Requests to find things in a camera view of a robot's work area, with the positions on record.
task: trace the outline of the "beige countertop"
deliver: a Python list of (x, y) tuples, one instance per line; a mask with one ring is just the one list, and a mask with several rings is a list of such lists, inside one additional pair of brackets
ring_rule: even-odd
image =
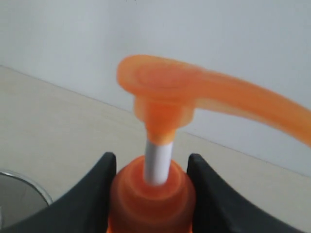
[[(106, 151), (118, 169), (144, 152), (145, 131), (132, 113), (0, 67), (0, 167), (41, 184), (55, 200)], [(184, 169), (200, 153), (237, 191), (297, 228), (311, 232), (311, 178), (186, 133), (173, 159)]]

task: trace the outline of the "white wall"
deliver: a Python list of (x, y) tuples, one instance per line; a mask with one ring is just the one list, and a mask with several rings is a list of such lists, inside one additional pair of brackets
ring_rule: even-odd
[[(239, 76), (311, 109), (310, 16), (308, 0), (2, 0), (0, 65), (131, 110), (116, 66), (153, 54)], [(184, 130), (311, 176), (311, 149), (266, 126), (198, 111)]]

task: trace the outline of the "black holder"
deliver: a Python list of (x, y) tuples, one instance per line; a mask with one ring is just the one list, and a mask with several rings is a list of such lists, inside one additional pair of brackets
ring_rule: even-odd
[[(262, 211), (230, 187), (199, 155), (187, 174), (197, 195), (193, 233), (303, 233)], [(105, 153), (67, 194), (1, 233), (105, 233), (116, 157)]]

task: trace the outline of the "plastic bottle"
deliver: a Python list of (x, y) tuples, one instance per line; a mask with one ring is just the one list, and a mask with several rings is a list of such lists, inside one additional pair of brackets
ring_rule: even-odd
[(310, 110), (238, 78), (148, 55), (125, 58), (117, 78), (135, 95), (147, 149), (145, 157), (132, 161), (113, 181), (111, 233), (191, 231), (195, 190), (170, 156), (176, 129), (191, 122), (196, 108), (267, 124), (311, 147)]

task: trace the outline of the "orange bottle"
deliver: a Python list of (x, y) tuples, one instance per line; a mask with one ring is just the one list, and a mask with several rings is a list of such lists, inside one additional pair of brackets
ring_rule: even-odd
[(189, 233), (195, 190), (171, 161), (176, 129), (195, 108), (236, 115), (282, 130), (311, 147), (311, 111), (235, 77), (187, 63), (136, 55), (124, 59), (119, 84), (135, 95), (145, 124), (145, 156), (115, 177), (110, 191), (111, 233)]

